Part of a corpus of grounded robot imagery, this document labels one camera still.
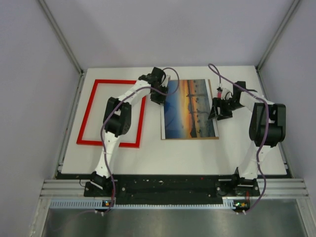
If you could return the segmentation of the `red picture frame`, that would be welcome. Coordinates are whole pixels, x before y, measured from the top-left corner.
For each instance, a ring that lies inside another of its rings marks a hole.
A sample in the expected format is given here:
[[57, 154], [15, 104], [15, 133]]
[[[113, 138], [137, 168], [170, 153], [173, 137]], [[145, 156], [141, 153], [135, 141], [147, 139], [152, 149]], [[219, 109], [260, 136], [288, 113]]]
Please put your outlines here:
[[[96, 79], [87, 102], [86, 110], [79, 130], [77, 144], [101, 146], [100, 128], [103, 123], [106, 103], [109, 97], [116, 97], [131, 88], [136, 81], [119, 79]], [[128, 133], [123, 137], [120, 147], [139, 148], [141, 142], [146, 97], [132, 109], [132, 124]]]

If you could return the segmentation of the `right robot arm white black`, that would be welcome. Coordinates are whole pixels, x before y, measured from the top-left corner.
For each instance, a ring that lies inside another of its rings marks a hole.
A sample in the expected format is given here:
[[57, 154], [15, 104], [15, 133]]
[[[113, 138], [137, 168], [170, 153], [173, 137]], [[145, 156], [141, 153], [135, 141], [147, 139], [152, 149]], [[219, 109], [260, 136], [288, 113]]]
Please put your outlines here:
[[265, 172], [281, 173], [278, 148], [286, 134], [286, 106], [267, 100], [237, 81], [232, 89], [219, 86], [209, 116], [223, 136], [224, 154], [233, 162], [233, 174], [221, 188], [243, 195]]

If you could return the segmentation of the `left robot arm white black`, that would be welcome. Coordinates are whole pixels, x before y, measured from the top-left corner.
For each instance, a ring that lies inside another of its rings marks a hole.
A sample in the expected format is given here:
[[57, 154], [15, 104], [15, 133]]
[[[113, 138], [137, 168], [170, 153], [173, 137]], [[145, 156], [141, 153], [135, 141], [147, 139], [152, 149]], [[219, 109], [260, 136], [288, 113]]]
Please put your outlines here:
[[108, 195], [114, 182], [110, 162], [119, 147], [120, 140], [132, 125], [132, 108], [144, 97], [150, 95], [151, 101], [163, 105], [168, 93], [170, 77], [163, 69], [154, 67], [151, 73], [141, 75], [136, 83], [123, 95], [110, 97], [107, 101], [103, 124], [100, 131], [102, 153], [90, 182], [96, 192], [102, 196]]

